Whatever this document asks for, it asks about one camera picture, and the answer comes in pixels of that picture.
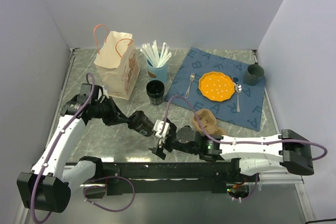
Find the brown paper takeout bag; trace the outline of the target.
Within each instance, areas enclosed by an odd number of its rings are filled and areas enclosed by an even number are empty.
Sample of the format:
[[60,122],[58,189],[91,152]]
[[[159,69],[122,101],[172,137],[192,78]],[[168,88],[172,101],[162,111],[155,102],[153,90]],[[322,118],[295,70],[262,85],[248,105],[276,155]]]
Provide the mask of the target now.
[[100,47],[98,27],[107,26],[98,24],[93,30],[98,51],[94,60],[97,72],[109,96],[129,100],[140,73],[133,35],[106,29],[107,35]]

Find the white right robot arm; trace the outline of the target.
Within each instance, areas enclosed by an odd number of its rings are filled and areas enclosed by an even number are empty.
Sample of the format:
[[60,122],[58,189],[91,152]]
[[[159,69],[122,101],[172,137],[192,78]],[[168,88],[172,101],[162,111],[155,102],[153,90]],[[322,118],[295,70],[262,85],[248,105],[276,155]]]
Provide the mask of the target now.
[[309,141],[292,130],[268,137],[207,136],[189,126],[178,130],[170,121],[157,120],[153,132],[158,142],[151,151],[161,159],[166,157],[164,150],[177,150],[207,162],[231,161],[229,174],[238,182],[276,169],[301,176],[314,174]]

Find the black takeout coffee cup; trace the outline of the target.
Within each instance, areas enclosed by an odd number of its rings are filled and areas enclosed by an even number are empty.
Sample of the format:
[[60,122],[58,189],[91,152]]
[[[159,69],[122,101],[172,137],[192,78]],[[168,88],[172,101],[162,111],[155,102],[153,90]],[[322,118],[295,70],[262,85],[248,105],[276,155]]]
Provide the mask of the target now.
[[146,115],[142,115],[140,116],[135,129],[141,135],[149,137],[154,133],[153,127],[154,124],[152,123],[152,121]]

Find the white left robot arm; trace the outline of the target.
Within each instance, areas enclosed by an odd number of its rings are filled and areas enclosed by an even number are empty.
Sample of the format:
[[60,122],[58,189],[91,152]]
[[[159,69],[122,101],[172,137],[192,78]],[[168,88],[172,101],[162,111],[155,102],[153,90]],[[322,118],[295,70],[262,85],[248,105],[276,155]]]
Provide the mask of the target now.
[[100,158],[85,156],[74,168],[65,171],[70,154],[82,131],[92,119],[101,119],[106,126],[128,123],[113,98],[103,94],[99,85],[83,83],[61,109],[57,130],[38,162],[28,173],[20,173],[17,187],[25,208],[63,212],[72,192],[86,181],[107,182],[107,172]]

